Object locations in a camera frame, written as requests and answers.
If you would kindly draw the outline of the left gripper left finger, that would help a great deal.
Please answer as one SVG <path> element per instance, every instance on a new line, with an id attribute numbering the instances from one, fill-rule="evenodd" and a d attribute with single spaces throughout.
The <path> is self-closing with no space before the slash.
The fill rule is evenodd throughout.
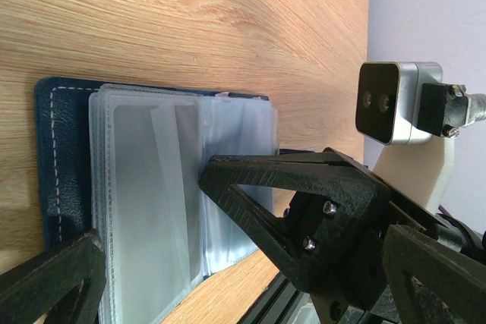
<path id="1" fill-rule="evenodd" d="M 1 274 L 1 322 L 94 323 L 106 255 L 92 229 Z"/>

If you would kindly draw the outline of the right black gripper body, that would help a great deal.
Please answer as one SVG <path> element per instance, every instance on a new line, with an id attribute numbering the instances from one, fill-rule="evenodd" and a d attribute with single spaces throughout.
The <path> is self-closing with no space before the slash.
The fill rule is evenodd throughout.
<path id="1" fill-rule="evenodd" d="M 465 249 L 465 235 L 471 231 L 460 221 L 444 214 L 426 212 L 395 189 L 377 224 L 368 229 L 352 252 L 330 269 L 311 294 L 318 312 L 334 322 L 346 317 L 349 309 L 398 321 L 399 313 L 383 268 L 383 246 L 388 228 L 404 225 L 453 248 Z"/>

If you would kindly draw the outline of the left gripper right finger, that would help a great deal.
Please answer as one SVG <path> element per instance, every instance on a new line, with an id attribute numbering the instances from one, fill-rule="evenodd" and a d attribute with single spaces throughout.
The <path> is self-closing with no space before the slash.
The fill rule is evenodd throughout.
<path id="1" fill-rule="evenodd" d="M 484 323 L 485 250 L 473 231 L 454 250 L 404 225 L 388 228 L 383 268 L 402 323 Z"/>

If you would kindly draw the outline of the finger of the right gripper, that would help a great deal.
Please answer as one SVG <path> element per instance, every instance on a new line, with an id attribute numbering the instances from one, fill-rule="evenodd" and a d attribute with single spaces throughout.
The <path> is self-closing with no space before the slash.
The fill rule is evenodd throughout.
<path id="1" fill-rule="evenodd" d="M 214 156 L 199 187 L 305 292 L 379 222 L 391 194 L 361 163 L 331 148 Z"/>

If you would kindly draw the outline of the blue leather card holder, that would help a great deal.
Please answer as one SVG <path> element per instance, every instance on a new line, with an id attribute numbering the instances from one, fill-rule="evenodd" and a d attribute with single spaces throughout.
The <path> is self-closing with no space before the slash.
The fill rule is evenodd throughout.
<path id="1" fill-rule="evenodd" d="M 106 251 L 101 323 L 163 321 L 205 278 L 251 255 L 251 239 L 198 186 L 214 155 L 272 155 L 277 112 L 266 96 L 136 87 L 46 77 L 34 89 L 39 201 L 47 247 L 96 229 Z M 118 269 L 114 109 L 192 105 L 198 110 L 200 271 L 184 286 L 126 285 Z"/>

